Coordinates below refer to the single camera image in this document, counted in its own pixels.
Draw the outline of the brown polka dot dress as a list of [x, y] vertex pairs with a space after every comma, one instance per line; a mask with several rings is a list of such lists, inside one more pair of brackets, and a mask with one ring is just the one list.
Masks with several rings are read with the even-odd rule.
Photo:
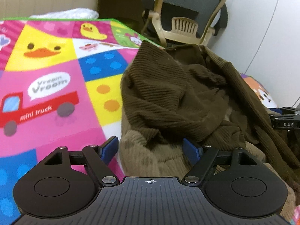
[[144, 41], [121, 79], [119, 156], [127, 176], [176, 176], [191, 169], [183, 140], [221, 151], [242, 147], [279, 176], [288, 190], [281, 215], [299, 204], [299, 159], [286, 131], [232, 63], [202, 45], [160, 49]]

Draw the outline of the colourful cartoon play mat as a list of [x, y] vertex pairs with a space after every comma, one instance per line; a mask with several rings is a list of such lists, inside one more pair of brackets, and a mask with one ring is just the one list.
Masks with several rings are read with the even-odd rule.
[[[299, 224], [299, 204], [281, 215], [284, 181], [242, 147], [218, 149], [202, 187], [125, 175], [121, 79], [144, 41], [116, 20], [1, 22], [1, 224]], [[99, 188], [82, 149], [112, 136], [119, 184]]]

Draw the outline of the white pillow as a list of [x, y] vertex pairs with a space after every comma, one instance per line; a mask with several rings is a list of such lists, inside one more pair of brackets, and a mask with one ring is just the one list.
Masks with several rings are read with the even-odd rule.
[[34, 19], [98, 19], [98, 12], [88, 8], [76, 8], [60, 12], [49, 12], [42, 15], [31, 15]]

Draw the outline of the beige mesh office chair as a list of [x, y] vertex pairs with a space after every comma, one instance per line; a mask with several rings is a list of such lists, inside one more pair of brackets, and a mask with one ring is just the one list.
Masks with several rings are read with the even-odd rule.
[[227, 0], [142, 0], [143, 35], [171, 43], [207, 45], [227, 27]]

